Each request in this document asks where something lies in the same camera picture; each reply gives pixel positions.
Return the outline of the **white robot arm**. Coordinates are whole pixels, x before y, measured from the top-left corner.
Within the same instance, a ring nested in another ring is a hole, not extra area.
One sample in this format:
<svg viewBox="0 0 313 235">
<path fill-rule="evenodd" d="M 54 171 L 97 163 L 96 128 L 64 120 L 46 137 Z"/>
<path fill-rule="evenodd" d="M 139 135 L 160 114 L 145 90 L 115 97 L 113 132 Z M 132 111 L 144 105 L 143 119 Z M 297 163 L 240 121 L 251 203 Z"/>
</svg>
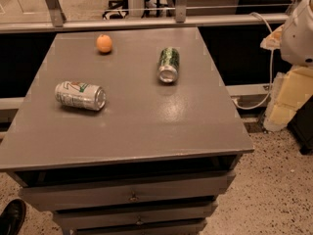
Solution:
<svg viewBox="0 0 313 235">
<path fill-rule="evenodd" d="M 260 47 L 279 49 L 281 58 L 296 66 L 313 66 L 313 0 L 301 0 L 284 24 L 265 37 Z"/>
</svg>

